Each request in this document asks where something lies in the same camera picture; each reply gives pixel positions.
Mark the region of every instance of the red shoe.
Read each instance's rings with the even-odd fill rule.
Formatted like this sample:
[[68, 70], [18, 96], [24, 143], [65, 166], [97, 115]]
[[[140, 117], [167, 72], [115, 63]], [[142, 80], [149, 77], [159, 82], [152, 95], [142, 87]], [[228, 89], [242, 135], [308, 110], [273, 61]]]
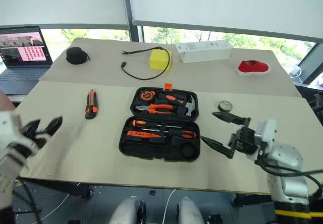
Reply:
[[261, 63], [256, 60], [242, 61], [237, 69], [239, 75], [250, 74], [267, 74], [271, 71], [271, 67], [266, 63]]

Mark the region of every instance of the laptop screen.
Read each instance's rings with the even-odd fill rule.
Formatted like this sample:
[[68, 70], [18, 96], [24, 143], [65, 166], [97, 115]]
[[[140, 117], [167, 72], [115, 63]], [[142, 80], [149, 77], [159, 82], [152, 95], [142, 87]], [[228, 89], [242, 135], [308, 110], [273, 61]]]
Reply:
[[0, 55], [6, 66], [51, 64], [38, 26], [1, 28]]

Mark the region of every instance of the floor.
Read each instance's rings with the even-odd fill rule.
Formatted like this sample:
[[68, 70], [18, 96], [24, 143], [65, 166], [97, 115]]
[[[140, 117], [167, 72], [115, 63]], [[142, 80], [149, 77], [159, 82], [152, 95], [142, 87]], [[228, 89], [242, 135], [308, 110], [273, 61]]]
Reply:
[[[66, 193], [43, 188], [38, 185], [27, 184], [38, 208], [42, 209], [40, 217], [51, 213], [66, 198]], [[21, 186], [16, 191], [26, 196]], [[91, 186], [94, 195], [90, 200], [68, 196], [66, 200], [52, 214], [43, 220], [43, 224], [68, 224], [68, 220], [81, 220], [84, 224], [102, 224], [109, 221], [114, 209], [124, 199], [136, 195], [146, 202], [147, 224], [162, 224], [164, 208], [171, 189], [149, 189], [137, 187]], [[233, 208], [230, 200], [235, 197], [233, 193], [176, 190], [169, 201], [165, 223], [177, 223], [177, 203], [183, 197], [192, 199], [203, 218], [210, 214], [221, 214], [224, 224], [263, 224], [274, 220], [274, 207], [272, 203]], [[14, 210], [24, 211], [30, 208], [21, 200], [14, 197]], [[34, 224], [32, 213], [19, 214], [18, 224]]]

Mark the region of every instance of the laptop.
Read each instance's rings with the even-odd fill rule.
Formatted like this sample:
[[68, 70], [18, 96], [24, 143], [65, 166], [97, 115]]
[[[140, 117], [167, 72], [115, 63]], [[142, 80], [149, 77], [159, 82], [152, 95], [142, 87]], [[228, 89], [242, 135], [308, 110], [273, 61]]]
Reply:
[[39, 26], [0, 28], [0, 56], [7, 67], [0, 74], [5, 94], [28, 94], [52, 64]]

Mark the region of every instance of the black toolbox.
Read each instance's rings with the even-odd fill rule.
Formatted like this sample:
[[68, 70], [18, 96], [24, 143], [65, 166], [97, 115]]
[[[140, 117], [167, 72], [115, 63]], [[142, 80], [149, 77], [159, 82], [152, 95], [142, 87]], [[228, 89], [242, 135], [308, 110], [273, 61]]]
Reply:
[[[192, 162], [200, 154], [200, 130], [194, 122], [199, 115], [197, 95], [172, 89], [170, 84], [165, 84], [165, 88], [141, 87], [136, 91], [130, 106], [134, 116], [126, 120], [122, 129], [119, 150], [126, 156], [144, 159]], [[190, 115], [187, 103], [192, 109]], [[171, 105], [173, 108], [155, 108], [160, 105]]]

